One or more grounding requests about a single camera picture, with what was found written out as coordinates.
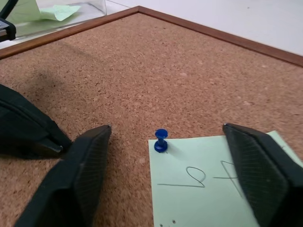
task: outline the cork surface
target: cork surface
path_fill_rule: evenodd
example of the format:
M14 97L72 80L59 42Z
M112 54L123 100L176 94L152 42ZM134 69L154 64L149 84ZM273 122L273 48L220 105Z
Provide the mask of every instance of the cork surface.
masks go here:
M278 130L303 158L303 69L141 14L0 61L0 83L75 139L110 124L94 226L151 227L148 139ZM1 226L12 226L57 160L0 159Z

